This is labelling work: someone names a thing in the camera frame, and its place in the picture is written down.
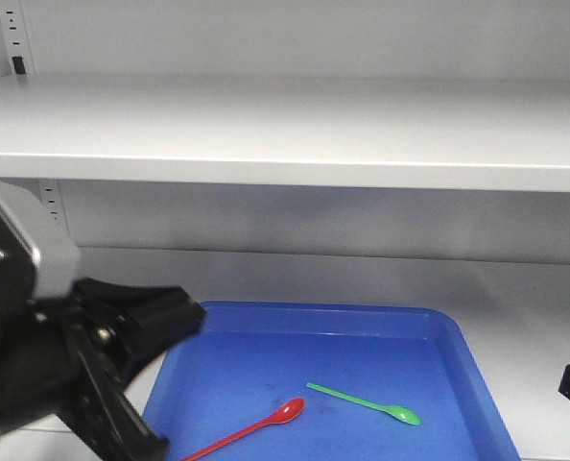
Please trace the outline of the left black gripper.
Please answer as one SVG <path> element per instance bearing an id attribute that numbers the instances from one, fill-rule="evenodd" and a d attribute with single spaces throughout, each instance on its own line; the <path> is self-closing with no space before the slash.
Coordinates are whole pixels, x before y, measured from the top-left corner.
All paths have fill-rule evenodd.
<path id="1" fill-rule="evenodd" d="M 56 414 L 102 460 L 164 459 L 168 440 L 154 434 L 99 357 L 117 383 L 129 384 L 201 331 L 203 306 L 179 286 L 89 278 L 76 282 L 76 299 L 73 285 L 63 298 L 38 299 L 35 281 L 0 216 L 0 436 Z"/>

